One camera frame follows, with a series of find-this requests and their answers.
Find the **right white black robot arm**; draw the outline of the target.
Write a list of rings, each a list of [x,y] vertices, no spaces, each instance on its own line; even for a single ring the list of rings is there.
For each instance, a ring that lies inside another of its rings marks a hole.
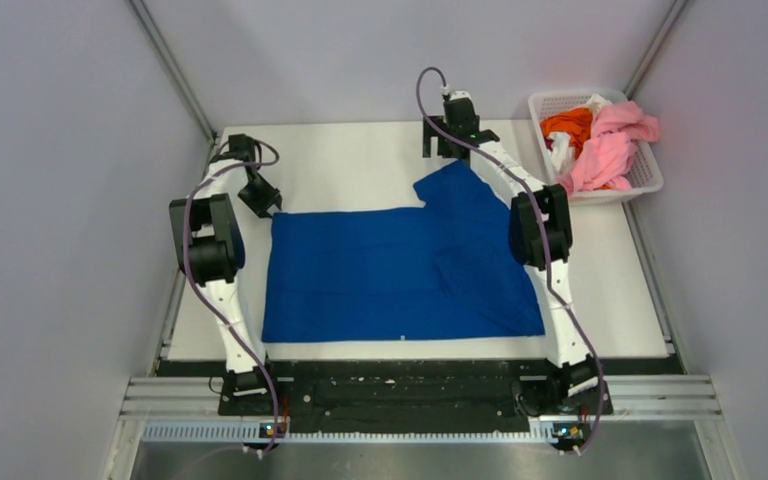
[[[577,319],[569,279],[573,245],[565,189],[529,173],[500,137],[481,126],[471,95],[445,86],[443,112],[424,117],[423,154],[463,160],[506,205],[507,249],[529,275],[545,329],[543,352],[553,366],[546,397],[572,412],[593,393],[607,399],[604,369]]]

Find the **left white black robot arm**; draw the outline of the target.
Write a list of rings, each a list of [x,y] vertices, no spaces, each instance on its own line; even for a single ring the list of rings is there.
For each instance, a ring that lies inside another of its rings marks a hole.
[[[280,190],[262,174],[279,159],[265,141],[232,134],[210,158],[196,187],[168,206],[179,270],[215,318],[225,347],[223,395],[242,397],[262,414],[277,407],[281,388],[268,373],[267,350],[242,293],[246,247],[235,206],[268,220],[283,210]]]

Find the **blue t shirt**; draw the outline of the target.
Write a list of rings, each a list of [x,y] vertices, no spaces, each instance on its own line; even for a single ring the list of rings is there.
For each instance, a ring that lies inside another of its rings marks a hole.
[[[274,217],[265,342],[544,334],[508,247],[509,209],[491,187],[455,162],[413,188],[416,207]]]

